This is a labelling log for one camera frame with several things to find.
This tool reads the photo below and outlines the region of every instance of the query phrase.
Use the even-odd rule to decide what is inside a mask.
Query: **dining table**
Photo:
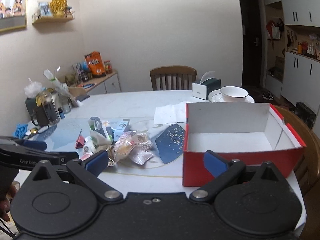
[[[75,142],[81,130],[84,137],[90,136],[88,120],[91,117],[99,117],[101,121],[114,124],[129,120],[131,130],[147,131],[154,143],[159,134],[169,127],[168,124],[154,125],[156,108],[181,102],[218,104],[193,97],[192,90],[141,91],[91,96],[82,102],[82,106],[73,108],[66,114],[65,119],[60,120],[52,134],[43,138],[48,145],[46,151],[77,151],[81,157],[82,149],[76,150]],[[186,124],[179,123],[179,125],[185,128]],[[120,191],[124,197],[128,192],[185,192],[189,197],[197,188],[182,186],[182,160],[183,155],[164,164],[158,156],[155,156],[142,166],[124,160],[114,167],[106,168],[98,178]],[[15,180],[22,185],[29,174],[30,171],[21,170]],[[292,171],[286,179],[302,205],[302,214],[295,229],[295,234],[300,235],[306,222],[306,209],[294,172]]]

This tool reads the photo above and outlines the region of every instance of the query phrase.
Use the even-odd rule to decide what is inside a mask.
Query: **black mug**
[[[33,109],[33,114],[31,115],[31,122],[35,126],[40,126],[40,127],[44,127],[50,123],[43,106],[38,106]]]

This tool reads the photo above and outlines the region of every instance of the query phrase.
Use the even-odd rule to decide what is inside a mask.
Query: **wall shelf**
[[[40,16],[38,14],[34,14],[32,16],[32,24],[41,24],[41,23],[66,23],[69,21],[74,20],[74,14],[68,15],[67,17],[46,17],[46,16]]]

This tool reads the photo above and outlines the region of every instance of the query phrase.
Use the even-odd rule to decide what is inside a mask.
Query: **picture frame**
[[[0,32],[27,27],[28,0],[0,0]]]
[[[51,13],[49,2],[38,2],[39,4],[39,11],[41,17],[52,17],[53,14]]]

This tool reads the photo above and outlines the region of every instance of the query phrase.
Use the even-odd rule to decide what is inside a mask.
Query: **white plate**
[[[222,94],[220,92],[220,89],[218,90],[215,90],[215,91],[212,91],[210,94],[209,94],[209,101],[210,102],[213,102],[213,103],[218,103],[218,102],[225,102],[223,97],[222,97]],[[247,96],[246,99],[245,99],[245,102],[247,103],[254,103],[254,99],[251,97],[251,96]]]

